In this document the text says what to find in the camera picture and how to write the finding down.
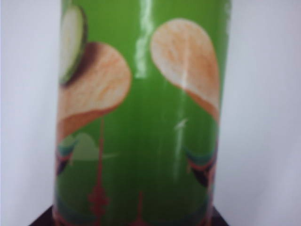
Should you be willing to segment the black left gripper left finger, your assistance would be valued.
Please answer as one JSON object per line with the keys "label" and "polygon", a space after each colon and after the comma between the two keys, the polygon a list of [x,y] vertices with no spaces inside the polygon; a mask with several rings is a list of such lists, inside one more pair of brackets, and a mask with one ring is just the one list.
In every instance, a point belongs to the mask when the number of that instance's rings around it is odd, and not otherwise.
{"label": "black left gripper left finger", "polygon": [[29,226],[54,226],[55,222],[52,215],[52,209],[53,206],[47,208],[35,220],[33,220]]}

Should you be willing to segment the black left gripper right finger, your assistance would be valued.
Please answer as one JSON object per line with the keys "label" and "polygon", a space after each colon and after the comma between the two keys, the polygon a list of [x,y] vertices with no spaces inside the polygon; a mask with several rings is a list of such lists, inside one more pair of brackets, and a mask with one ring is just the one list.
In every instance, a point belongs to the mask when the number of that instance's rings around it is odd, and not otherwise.
{"label": "black left gripper right finger", "polygon": [[223,218],[219,211],[213,206],[211,216],[211,226],[230,226],[228,222]]}

